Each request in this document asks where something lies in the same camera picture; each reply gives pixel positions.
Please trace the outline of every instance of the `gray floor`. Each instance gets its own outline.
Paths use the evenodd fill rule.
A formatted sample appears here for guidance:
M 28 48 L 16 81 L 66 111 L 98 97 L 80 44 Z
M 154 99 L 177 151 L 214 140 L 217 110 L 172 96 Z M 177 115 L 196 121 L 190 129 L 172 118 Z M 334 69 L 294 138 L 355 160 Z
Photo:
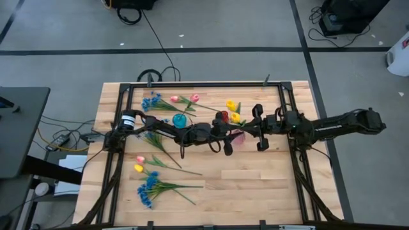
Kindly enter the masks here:
M 305 34 L 312 27 L 310 9 L 322 1 L 296 0 Z M 17 0 L 0 1 L 0 27 L 16 4 Z M 408 1 L 391 0 L 374 19 L 372 30 L 352 47 L 393 45 L 406 33 L 408 10 Z M 289 0 L 160 0 L 146 14 L 165 47 L 300 47 Z M 340 36 L 336 42 L 343 44 L 348 39 L 351 36 Z M 307 43 L 331 47 L 310 39 Z M 159 46 L 145 20 L 126 26 L 99 0 L 26 0 L 0 44 L 0 50 L 153 48 Z M 309 80 L 301 52 L 183 53 L 170 57 L 183 81 L 251 81 L 263 80 L 267 74 L 271 74 L 270 80 Z M 405 215 L 409 207 L 409 170 L 405 167 L 409 160 L 405 151 L 409 148 L 409 79 L 386 71 L 384 53 L 311 53 L 311 58 L 329 116 L 373 107 L 388 126 L 377 136 L 336 139 L 355 221 L 409 226 Z M 85 121 L 95 117 L 103 82 L 135 81 L 142 70 L 166 66 L 169 62 L 163 54 L 0 56 L 0 85 L 48 86 L 51 94 L 45 115 Z M 173 76 L 168 72 L 164 78 L 171 81 Z M 40 128 L 48 138 L 59 130 L 47 125 Z M 31 154 L 43 155 L 36 145 Z M 66 219 L 74 206 L 42 203 L 35 222 L 54 226 Z

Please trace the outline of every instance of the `wooden table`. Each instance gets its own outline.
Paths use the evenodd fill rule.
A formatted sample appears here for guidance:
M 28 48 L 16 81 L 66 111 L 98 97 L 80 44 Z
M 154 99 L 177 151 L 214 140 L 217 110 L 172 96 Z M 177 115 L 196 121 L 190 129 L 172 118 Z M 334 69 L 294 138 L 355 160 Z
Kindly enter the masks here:
M 294 81 L 292 85 L 299 111 L 304 112 L 308 119 L 317 119 L 308 82 Z M 110 130 L 119 86 L 120 83 L 104 84 L 96 114 L 95 130 L 100 132 Z M 174 95 L 189 97 L 193 93 L 198 93 L 201 96 L 200 104 L 218 110 L 227 110 L 226 100 L 232 99 L 242 103 L 242 119 L 247 121 L 252 119 L 251 109 L 257 103 L 263 105 L 264 116 L 273 114 L 280 106 L 279 96 L 271 88 L 139 88 L 134 91 L 132 108 L 141 109 L 142 98 L 150 97 L 152 90 L 161 93 L 165 100 Z M 185 105 L 175 106 L 183 109 Z M 212 122 L 214 111 L 197 106 L 194 108 L 197 111 L 194 113 L 197 117 L 191 117 L 194 123 Z M 150 111 L 147 114 L 171 120 L 175 112 Z M 137 119 L 136 123 L 142 125 L 140 119 Z M 180 192 L 197 205 L 169 191 L 154 200 L 153 210 L 145 208 L 137 195 L 138 186 L 144 182 L 139 180 L 143 175 L 134 170 L 135 158 L 136 156 L 151 158 L 154 154 L 167 165 L 174 166 L 174 163 L 153 146 L 136 137 L 128 137 L 114 225 L 146 226 L 149 220 L 154 221 L 155 226 L 254 225 L 259 224 L 259 220 L 266 220 L 267 224 L 301 224 L 287 138 L 285 135 L 266 137 L 269 139 L 270 148 L 264 152 L 258 152 L 256 149 L 258 139 L 246 135 L 244 144 L 233 146 L 234 153 L 230 157 L 225 156 L 223 152 L 213 153 L 208 145 L 204 145 L 186 148 L 183 160 L 180 158 L 179 145 L 165 137 L 163 143 L 166 150 L 183 169 L 202 173 L 203 176 L 151 165 L 146 167 L 150 171 L 159 171 L 161 180 L 203 188 L 180 189 Z M 322 142 L 316 143 L 314 147 L 326 152 L 325 144 Z M 91 144 L 88 158 L 101 148 L 101 142 Z M 314 150 L 308 151 L 308 155 L 317 194 L 334 215 L 342 218 L 343 213 L 328 158 Z M 77 223 L 85 216 L 100 195 L 106 158 L 107 153 L 103 152 L 86 166 L 73 223 Z M 305 190 L 304 194 L 309 218 L 312 219 L 311 203 Z M 110 203 L 111 199 L 108 197 L 104 221 L 107 221 Z

